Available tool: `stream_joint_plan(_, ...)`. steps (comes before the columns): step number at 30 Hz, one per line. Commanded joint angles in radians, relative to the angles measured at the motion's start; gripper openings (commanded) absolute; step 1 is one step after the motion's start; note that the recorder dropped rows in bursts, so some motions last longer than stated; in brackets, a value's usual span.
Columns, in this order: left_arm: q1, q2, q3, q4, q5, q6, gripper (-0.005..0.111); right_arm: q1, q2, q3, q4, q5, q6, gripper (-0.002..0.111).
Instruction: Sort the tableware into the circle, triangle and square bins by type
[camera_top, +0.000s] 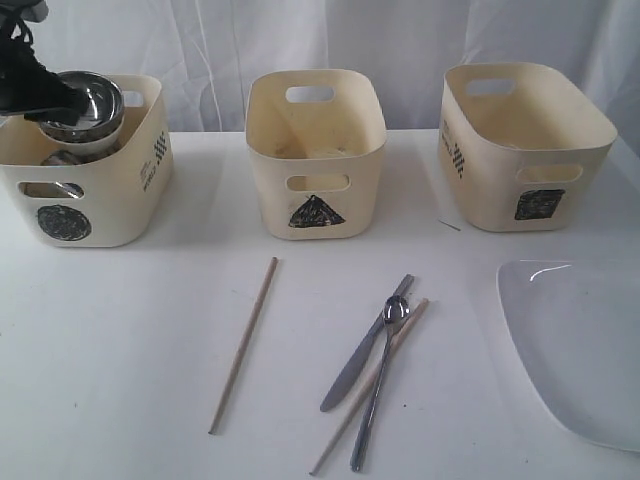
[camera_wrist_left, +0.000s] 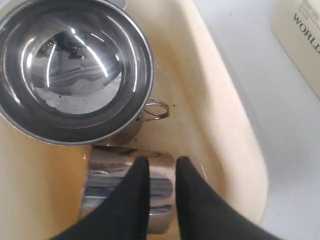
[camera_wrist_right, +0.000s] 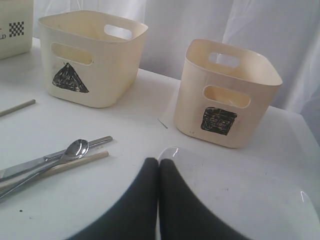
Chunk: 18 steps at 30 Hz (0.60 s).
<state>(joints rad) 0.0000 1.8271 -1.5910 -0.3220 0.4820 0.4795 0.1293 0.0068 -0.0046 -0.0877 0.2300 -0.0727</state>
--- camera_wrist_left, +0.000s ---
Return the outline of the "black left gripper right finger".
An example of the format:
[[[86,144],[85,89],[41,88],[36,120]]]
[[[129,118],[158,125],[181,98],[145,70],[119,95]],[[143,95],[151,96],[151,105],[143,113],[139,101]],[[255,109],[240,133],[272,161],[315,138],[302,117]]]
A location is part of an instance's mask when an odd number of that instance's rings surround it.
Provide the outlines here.
[[[176,161],[176,207],[182,240],[265,239],[265,232],[213,191],[186,156]]]

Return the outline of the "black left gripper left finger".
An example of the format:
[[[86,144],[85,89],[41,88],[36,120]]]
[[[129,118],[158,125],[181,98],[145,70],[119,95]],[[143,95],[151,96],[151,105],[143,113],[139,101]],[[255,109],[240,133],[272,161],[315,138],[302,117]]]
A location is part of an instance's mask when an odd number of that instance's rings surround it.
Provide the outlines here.
[[[150,214],[149,161],[140,156],[101,205],[55,240],[145,240]]]

